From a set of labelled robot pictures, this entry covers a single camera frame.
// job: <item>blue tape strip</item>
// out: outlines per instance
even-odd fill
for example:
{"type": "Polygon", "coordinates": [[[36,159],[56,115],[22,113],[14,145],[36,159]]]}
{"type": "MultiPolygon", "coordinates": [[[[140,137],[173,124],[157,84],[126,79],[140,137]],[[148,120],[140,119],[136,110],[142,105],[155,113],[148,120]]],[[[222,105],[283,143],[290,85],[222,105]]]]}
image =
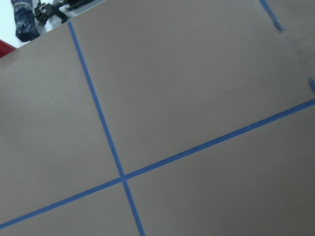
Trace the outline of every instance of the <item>blue tape strip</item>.
{"type": "Polygon", "coordinates": [[[234,137],[236,137],[236,136],[239,136],[239,135],[241,135],[241,134],[244,134],[244,133],[246,133],[246,132],[249,132],[249,131],[251,131],[251,130],[253,130],[253,129],[257,129],[257,128],[263,126],[263,125],[266,125],[266,124],[271,123],[271,122],[273,122],[273,121],[276,121],[276,120],[278,120],[278,119],[284,118],[284,117],[286,117],[286,116],[288,116],[288,115],[291,115],[291,114],[293,114],[293,113],[296,113],[296,112],[298,112],[298,111],[300,111],[300,110],[303,110],[303,109],[308,108],[308,107],[313,106],[313,105],[315,105],[315,99],[312,99],[312,100],[307,101],[307,102],[305,102],[305,103],[302,103],[302,104],[300,104],[300,105],[298,105],[298,106],[295,106],[295,107],[293,107],[293,108],[290,108],[290,109],[288,109],[288,110],[285,110],[285,111],[283,111],[283,112],[280,112],[280,113],[278,113],[278,114],[275,114],[275,115],[273,115],[273,116],[271,116],[271,117],[268,117],[268,118],[266,118],[266,119],[262,119],[262,120],[260,120],[260,121],[258,121],[258,122],[255,122],[255,123],[253,123],[253,124],[250,124],[250,125],[248,125],[248,126],[245,126],[245,127],[243,127],[243,128],[240,128],[240,129],[238,129],[238,130],[235,130],[235,131],[233,131],[233,132],[231,132],[231,133],[228,133],[228,134],[225,134],[225,135],[223,135],[223,136],[220,136],[220,137],[218,137],[218,138],[216,138],[216,139],[213,139],[213,140],[211,140],[211,141],[208,141],[208,142],[206,142],[206,143],[204,143],[204,144],[198,145],[198,146],[196,146],[196,147],[193,147],[193,148],[188,149],[188,150],[186,150],[186,151],[183,151],[183,152],[181,152],[181,153],[178,153],[178,154],[176,154],[176,155],[174,155],[174,156],[171,156],[171,157],[168,157],[168,158],[163,159],[163,160],[161,160],[161,161],[158,161],[158,162],[156,162],[156,163],[153,163],[153,164],[151,164],[151,165],[149,165],[149,166],[143,167],[143,168],[141,168],[141,169],[139,169],[139,170],[136,170],[136,171],[134,171],[134,172],[131,172],[131,173],[129,173],[129,174],[126,175],[126,178],[127,178],[127,179],[130,179],[130,178],[133,178],[133,177],[135,177],[135,176],[138,176],[138,175],[141,175],[141,174],[143,174],[143,173],[146,173],[146,172],[148,172],[148,171],[154,170],[154,169],[156,169],[156,168],[158,168],[158,167],[164,166],[164,165],[169,164],[169,163],[171,163],[171,162],[173,162],[173,161],[176,161],[176,160],[178,160],[178,159],[181,159],[181,158],[183,158],[183,157],[186,157],[186,156],[188,156],[188,155],[191,155],[191,154],[196,153],[196,152],[198,152],[198,151],[201,151],[201,150],[203,150],[203,149],[209,148],[209,147],[211,147],[211,146],[213,146],[213,145],[222,143],[222,142],[224,142],[224,141],[226,141],[226,140],[229,140],[229,139],[231,139],[231,138],[234,138],[234,137]]]}
{"type": "Polygon", "coordinates": [[[94,188],[86,190],[86,191],[84,191],[82,193],[79,193],[79,194],[76,194],[76,195],[71,196],[69,198],[63,199],[63,200],[61,200],[59,202],[56,202],[56,203],[53,203],[53,204],[51,204],[49,206],[45,206],[45,207],[43,207],[41,209],[38,209],[38,210],[35,210],[35,211],[31,212],[31,213],[22,215],[22,216],[17,217],[17,218],[15,218],[13,220],[10,220],[10,221],[7,221],[7,222],[5,222],[3,224],[0,224],[0,230],[3,229],[3,228],[6,228],[8,226],[14,225],[16,223],[19,223],[19,222],[21,222],[23,220],[27,220],[27,219],[32,218],[34,216],[37,216],[39,214],[45,213],[45,212],[47,212],[49,210],[55,209],[57,207],[60,207],[62,205],[71,203],[71,202],[73,202],[75,200],[78,200],[78,199],[83,198],[83,197],[85,197],[87,195],[90,195],[92,193],[95,193],[95,192],[98,192],[100,190],[103,190],[105,188],[108,188],[108,187],[113,186],[113,185],[115,185],[117,183],[120,183],[120,182],[121,182],[120,178],[113,179],[113,180],[111,180],[111,181],[109,181],[107,183],[101,184],[99,186],[96,186],[94,188]]]}
{"type": "Polygon", "coordinates": [[[281,32],[283,30],[280,22],[277,20],[275,14],[273,13],[273,11],[270,9],[268,3],[266,2],[266,0],[259,0],[260,4],[263,6],[263,8],[268,12],[270,18],[272,19],[275,27],[281,32]]]}
{"type": "Polygon", "coordinates": [[[313,90],[313,92],[315,93],[315,82],[312,78],[310,78],[310,86],[311,86],[311,89],[313,90]]]}
{"type": "Polygon", "coordinates": [[[85,63],[85,60],[84,60],[84,57],[83,57],[83,54],[82,54],[82,51],[81,51],[81,48],[80,48],[77,36],[76,36],[74,28],[73,28],[73,25],[72,25],[71,22],[68,22],[68,26],[69,26],[69,29],[70,29],[70,32],[71,32],[71,36],[72,36],[75,48],[77,50],[77,53],[78,53],[81,65],[82,65],[85,77],[86,77],[88,85],[90,87],[91,94],[92,94],[92,97],[93,97],[93,100],[94,100],[94,103],[95,103],[95,106],[96,106],[96,109],[97,109],[100,121],[101,121],[102,126],[103,126],[103,130],[105,132],[105,135],[106,135],[108,144],[110,146],[110,149],[112,151],[112,154],[113,154],[113,157],[114,157],[114,160],[115,160],[115,163],[116,163],[116,166],[117,166],[120,178],[122,180],[122,183],[123,183],[123,186],[124,186],[124,189],[125,189],[128,201],[129,201],[129,205],[130,205],[130,208],[132,210],[132,214],[133,214],[134,220],[136,222],[136,225],[137,225],[137,228],[139,230],[140,235],[141,236],[145,236],[145,233],[144,233],[141,221],[140,221],[140,217],[139,217],[137,208],[136,208],[134,200],[132,198],[131,191],[129,189],[129,186],[128,186],[128,183],[127,183],[127,180],[126,180],[126,177],[125,177],[122,165],[120,163],[120,160],[119,160],[119,157],[118,157],[118,154],[117,154],[117,151],[116,151],[113,139],[112,139],[111,134],[109,132],[108,125],[106,123],[106,120],[105,120],[102,108],[100,106],[100,103],[99,103],[99,100],[98,100],[98,97],[97,97],[94,85],[92,83],[92,80],[91,80],[91,77],[90,77],[87,65],[85,63]]]}

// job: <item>short blue line segment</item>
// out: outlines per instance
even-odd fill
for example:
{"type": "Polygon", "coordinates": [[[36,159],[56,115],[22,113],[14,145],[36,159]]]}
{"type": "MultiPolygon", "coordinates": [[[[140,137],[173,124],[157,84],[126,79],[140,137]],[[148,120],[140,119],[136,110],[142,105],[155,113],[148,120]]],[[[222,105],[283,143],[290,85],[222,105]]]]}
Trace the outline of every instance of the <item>short blue line segment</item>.
{"type": "Polygon", "coordinates": [[[315,82],[314,82],[313,78],[310,78],[310,86],[311,86],[311,89],[313,90],[313,92],[315,93],[315,82]]]}
{"type": "Polygon", "coordinates": [[[98,115],[99,115],[99,118],[100,118],[100,121],[102,123],[103,130],[105,132],[105,135],[106,135],[108,144],[110,146],[110,149],[112,151],[112,154],[113,154],[113,157],[114,157],[114,160],[115,160],[115,163],[116,163],[116,166],[117,166],[117,169],[118,169],[118,172],[119,172],[122,184],[124,186],[124,190],[126,192],[126,196],[127,196],[128,201],[129,201],[129,205],[130,205],[130,208],[131,208],[134,220],[136,222],[138,231],[139,231],[141,236],[145,236],[145,233],[144,233],[144,230],[143,230],[143,227],[142,227],[142,224],[141,224],[141,220],[140,220],[137,208],[135,206],[135,203],[134,203],[131,191],[129,189],[129,186],[128,186],[128,183],[127,183],[127,179],[125,177],[125,174],[124,174],[121,162],[119,160],[119,157],[118,157],[118,154],[117,154],[117,151],[116,151],[116,148],[115,148],[112,136],[111,136],[111,134],[109,132],[109,128],[108,128],[107,122],[105,120],[102,108],[100,106],[100,103],[99,103],[99,100],[98,100],[98,97],[97,97],[94,85],[92,83],[92,80],[91,80],[91,77],[90,77],[90,74],[89,74],[89,71],[88,71],[88,67],[87,67],[87,65],[85,63],[85,60],[84,60],[84,57],[83,57],[83,54],[82,54],[82,51],[81,51],[81,48],[80,48],[80,44],[79,44],[78,38],[76,36],[76,33],[74,31],[74,28],[73,28],[73,25],[72,25],[71,22],[68,22],[68,26],[69,26],[70,33],[71,33],[71,36],[72,36],[72,39],[73,39],[76,51],[78,53],[78,56],[79,56],[79,59],[80,59],[81,65],[82,65],[85,77],[87,79],[87,82],[88,82],[88,85],[89,85],[89,88],[90,88],[90,91],[91,91],[91,94],[92,94],[92,97],[93,97],[93,100],[94,100],[94,103],[95,103],[95,106],[96,106],[96,109],[97,109],[97,112],[98,112],[98,115]]]}
{"type": "Polygon", "coordinates": [[[135,176],[138,176],[138,175],[141,175],[141,174],[143,174],[143,173],[146,173],[146,172],[148,172],[148,171],[154,170],[154,169],[156,169],[156,168],[158,168],[158,167],[164,166],[164,165],[166,165],[166,164],[169,164],[169,163],[171,163],[171,162],[173,162],[173,161],[176,161],[176,160],[178,160],[178,159],[181,159],[181,158],[183,158],[183,157],[186,157],[186,156],[191,155],[191,154],[193,154],[193,153],[196,153],[196,152],[198,152],[198,151],[201,151],[201,150],[204,150],[204,149],[209,148],[209,147],[211,147],[211,146],[214,146],[214,145],[216,145],[216,144],[222,143],[222,142],[224,142],[224,141],[226,141],[226,140],[229,140],[229,139],[231,139],[231,138],[234,138],[234,137],[236,137],[236,136],[239,136],[239,135],[241,135],[241,134],[244,134],[244,133],[246,133],[246,132],[249,132],[249,131],[251,131],[251,130],[253,130],[253,129],[257,129],[257,128],[263,126],[263,125],[269,124],[269,123],[271,123],[271,122],[273,122],[273,121],[276,121],[276,120],[278,120],[278,119],[284,118],[284,117],[286,117],[286,116],[288,116],[288,115],[291,115],[291,114],[293,114],[293,113],[296,113],[296,112],[298,112],[298,111],[301,111],[301,110],[303,110],[303,109],[305,109],[305,108],[308,108],[308,107],[310,107],[310,106],[313,106],[313,105],[315,105],[315,99],[309,100],[309,101],[307,101],[307,102],[305,102],[305,103],[302,103],[302,104],[300,104],[300,105],[297,105],[297,106],[295,106],[295,107],[292,107],[292,108],[290,108],[290,109],[288,109],[288,110],[285,110],[285,111],[283,111],[283,112],[277,113],[277,114],[275,114],[275,115],[273,115],[273,116],[270,116],[270,117],[268,117],[268,118],[265,118],[265,119],[262,119],[262,120],[260,120],[260,121],[257,121],[257,122],[255,122],[255,123],[253,123],[253,124],[250,124],[250,125],[248,125],[248,126],[245,126],[245,127],[243,127],[243,128],[240,128],[240,129],[238,129],[238,130],[235,130],[235,131],[233,131],[233,132],[231,132],[231,133],[225,134],[225,135],[220,136],[220,137],[218,137],[218,138],[216,138],[216,139],[210,140],[210,141],[208,141],[208,142],[206,142],[206,143],[200,144],[200,145],[198,145],[198,146],[196,146],[196,147],[190,148],[190,149],[188,149],[188,150],[186,150],[186,151],[183,151],[183,152],[181,152],[181,153],[178,153],[178,154],[176,154],[176,155],[173,155],[173,156],[171,156],[171,157],[168,157],[168,158],[166,158],[166,159],[163,159],[163,160],[161,160],[161,161],[158,161],[158,162],[156,162],[156,163],[153,163],[153,164],[151,164],[151,165],[149,165],[149,166],[146,166],[146,167],[143,167],[143,168],[141,168],[141,169],[139,169],[139,170],[136,170],[136,171],[134,171],[134,172],[131,172],[131,173],[129,173],[129,174],[126,175],[126,178],[127,178],[127,179],[130,179],[130,178],[133,178],[133,177],[135,177],[135,176]]]}
{"type": "Polygon", "coordinates": [[[32,211],[32,212],[30,212],[28,214],[22,215],[22,216],[17,217],[17,218],[15,218],[13,220],[10,220],[10,221],[7,221],[7,222],[5,222],[3,224],[0,224],[0,230],[4,229],[6,227],[9,227],[11,225],[14,225],[16,223],[19,223],[21,221],[24,221],[24,220],[27,220],[29,218],[32,218],[34,216],[40,215],[42,213],[45,213],[47,211],[50,211],[52,209],[61,207],[61,206],[65,205],[65,204],[71,203],[73,201],[76,201],[76,200],[78,200],[80,198],[83,198],[83,197],[85,197],[87,195],[90,195],[92,193],[96,193],[96,192],[98,192],[100,190],[103,190],[105,188],[108,188],[108,187],[113,186],[113,185],[115,185],[117,183],[120,183],[120,182],[121,182],[120,178],[113,179],[113,180],[111,180],[111,181],[109,181],[107,183],[103,183],[103,184],[101,184],[99,186],[96,186],[94,188],[88,189],[88,190],[86,190],[84,192],[78,193],[78,194],[73,195],[73,196],[71,196],[69,198],[63,199],[63,200],[61,200],[59,202],[53,203],[53,204],[45,206],[45,207],[43,207],[41,209],[38,209],[38,210],[32,211]]]}
{"type": "Polygon", "coordinates": [[[266,2],[266,0],[259,0],[260,4],[263,6],[263,8],[268,12],[271,20],[273,21],[275,27],[281,32],[283,30],[280,22],[278,21],[278,19],[276,18],[275,14],[273,13],[273,11],[271,10],[271,8],[269,7],[268,3],[266,2]]]}

